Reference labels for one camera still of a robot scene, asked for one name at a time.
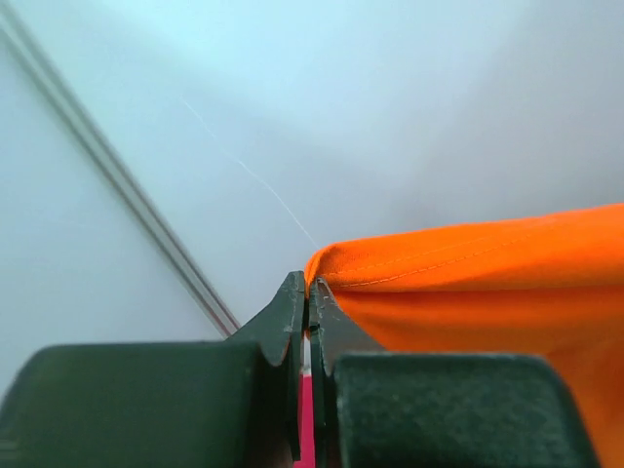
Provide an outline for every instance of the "orange fabric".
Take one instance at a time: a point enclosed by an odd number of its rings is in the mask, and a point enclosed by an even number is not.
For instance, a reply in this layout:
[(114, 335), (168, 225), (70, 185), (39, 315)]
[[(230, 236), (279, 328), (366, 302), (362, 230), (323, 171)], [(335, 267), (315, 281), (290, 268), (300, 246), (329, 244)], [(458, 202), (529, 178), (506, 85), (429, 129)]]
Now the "orange fabric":
[(624, 204), (338, 243), (318, 276), (390, 350), (546, 357), (624, 466)]

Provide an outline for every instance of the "white background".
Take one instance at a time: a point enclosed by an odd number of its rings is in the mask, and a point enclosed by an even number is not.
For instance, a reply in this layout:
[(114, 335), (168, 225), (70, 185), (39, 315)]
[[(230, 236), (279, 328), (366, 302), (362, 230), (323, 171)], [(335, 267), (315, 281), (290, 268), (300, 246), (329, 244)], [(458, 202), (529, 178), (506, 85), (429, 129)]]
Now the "white background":
[[(331, 242), (624, 201), (615, 0), (19, 11), (242, 322)], [(1, 58), (0, 388), (50, 342), (216, 338)]]

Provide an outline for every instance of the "orange cloth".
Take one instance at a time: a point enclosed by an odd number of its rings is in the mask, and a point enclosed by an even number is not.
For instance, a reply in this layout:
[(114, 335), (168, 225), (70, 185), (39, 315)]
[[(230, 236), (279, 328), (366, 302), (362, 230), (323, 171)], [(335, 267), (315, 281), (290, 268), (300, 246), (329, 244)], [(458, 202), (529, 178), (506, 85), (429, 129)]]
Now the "orange cloth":
[(624, 466), (624, 204), (328, 246), (305, 268), (396, 351), (546, 357)]

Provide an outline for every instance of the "white wall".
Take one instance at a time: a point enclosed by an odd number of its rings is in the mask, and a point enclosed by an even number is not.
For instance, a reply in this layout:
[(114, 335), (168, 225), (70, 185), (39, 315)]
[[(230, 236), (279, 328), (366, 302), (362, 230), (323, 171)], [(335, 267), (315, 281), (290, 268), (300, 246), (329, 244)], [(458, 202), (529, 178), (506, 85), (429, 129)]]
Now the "white wall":
[(317, 246), (624, 200), (615, 0), (19, 10), (243, 322)]
[(49, 344), (219, 339), (0, 42), (0, 399)]

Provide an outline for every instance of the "metal rod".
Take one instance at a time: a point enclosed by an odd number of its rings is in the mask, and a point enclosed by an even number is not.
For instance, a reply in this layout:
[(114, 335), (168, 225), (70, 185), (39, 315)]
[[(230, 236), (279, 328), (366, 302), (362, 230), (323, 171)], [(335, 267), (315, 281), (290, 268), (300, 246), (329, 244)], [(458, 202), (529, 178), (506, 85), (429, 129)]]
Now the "metal rod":
[(121, 196), (204, 313), (225, 337), (239, 329), (240, 324), (204, 278), (202, 271), (171, 226), (134, 180), (122, 158), (78, 99), (69, 91), (18, 14), (8, 2), (2, 0), (0, 0), (0, 34), (61, 122)]

